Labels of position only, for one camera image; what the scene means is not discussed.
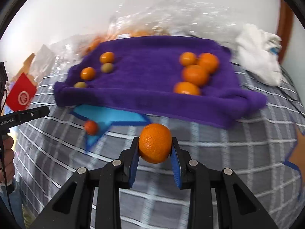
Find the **metal screw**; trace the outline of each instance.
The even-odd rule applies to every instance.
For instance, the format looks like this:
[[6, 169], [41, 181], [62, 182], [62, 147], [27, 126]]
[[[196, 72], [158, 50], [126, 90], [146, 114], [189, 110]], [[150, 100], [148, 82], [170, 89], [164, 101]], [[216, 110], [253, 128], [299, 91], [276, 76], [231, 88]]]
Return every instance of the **metal screw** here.
[[197, 164], [198, 164], [198, 162], [196, 160], [190, 160], [189, 161], [190, 166], [196, 166]]
[[230, 168], [225, 168], [225, 169], [224, 169], [224, 173], [225, 173], [226, 175], [232, 175], [232, 174], [233, 174], [233, 170], [231, 170]]
[[85, 167], [80, 167], [80, 168], [77, 169], [77, 173], [78, 173], [78, 174], [84, 174], [86, 171], [87, 171], [87, 170], [86, 170]]
[[119, 165], [121, 165], [121, 163], [122, 163], [122, 161], [119, 160], [119, 159], [114, 160], [114, 161], [112, 162], [112, 164], [113, 164], [114, 166], [119, 166]]

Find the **purple towel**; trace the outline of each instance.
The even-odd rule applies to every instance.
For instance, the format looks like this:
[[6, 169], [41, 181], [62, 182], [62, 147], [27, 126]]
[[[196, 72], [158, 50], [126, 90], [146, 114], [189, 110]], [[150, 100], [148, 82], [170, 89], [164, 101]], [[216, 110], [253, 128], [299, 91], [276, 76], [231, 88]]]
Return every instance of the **purple towel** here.
[[[115, 70], [102, 73], [99, 57], [114, 52]], [[220, 60], [218, 71], [202, 96], [173, 93], [182, 81], [183, 52], [209, 52]], [[144, 36], [100, 44], [79, 64], [70, 68], [67, 80], [54, 85], [58, 106], [90, 104], [145, 114], [162, 115], [228, 128], [241, 117], [262, 108], [266, 96], [240, 88], [230, 63], [230, 51], [208, 39], [180, 36]], [[85, 67], [93, 67], [96, 77], [88, 88], [73, 88]]]

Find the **white circular logo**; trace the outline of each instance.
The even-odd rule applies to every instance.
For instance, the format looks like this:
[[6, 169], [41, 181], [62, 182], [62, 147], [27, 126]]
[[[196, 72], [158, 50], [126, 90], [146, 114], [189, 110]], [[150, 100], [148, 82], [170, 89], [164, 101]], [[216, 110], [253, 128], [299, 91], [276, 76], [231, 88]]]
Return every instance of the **white circular logo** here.
[[30, 100], [30, 96], [28, 94], [28, 92], [26, 91], [22, 91], [19, 93], [18, 95], [18, 102], [20, 105], [24, 106], [26, 105]]

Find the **small green ball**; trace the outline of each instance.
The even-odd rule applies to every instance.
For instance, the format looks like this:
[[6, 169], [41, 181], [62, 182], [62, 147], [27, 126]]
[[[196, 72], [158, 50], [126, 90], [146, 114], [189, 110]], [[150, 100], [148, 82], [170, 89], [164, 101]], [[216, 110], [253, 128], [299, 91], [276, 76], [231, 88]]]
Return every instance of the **small green ball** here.
[[77, 82], [76, 84], [74, 84], [73, 87], [74, 88], [86, 88], [87, 84], [85, 82]]
[[105, 63], [101, 66], [101, 71], [103, 73], [111, 73], [113, 71], [113, 64], [112, 63]]

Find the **blue star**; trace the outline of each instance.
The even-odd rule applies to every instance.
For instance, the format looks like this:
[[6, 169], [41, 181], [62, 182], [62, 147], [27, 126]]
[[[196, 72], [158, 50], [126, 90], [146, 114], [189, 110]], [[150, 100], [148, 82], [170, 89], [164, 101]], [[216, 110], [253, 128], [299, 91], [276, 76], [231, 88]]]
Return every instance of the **blue star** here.
[[77, 106], [71, 113], [83, 121], [95, 121], [99, 126], [97, 135], [86, 134], [86, 151], [89, 151], [111, 126], [145, 126], [151, 123], [143, 114], [92, 105]]
[[284, 165], [289, 166], [297, 170], [301, 175], [301, 187], [299, 191], [299, 198], [302, 192], [302, 188], [305, 186], [305, 136], [300, 131], [299, 127], [294, 124], [295, 127], [295, 135], [297, 141], [295, 142], [293, 148], [287, 154]]

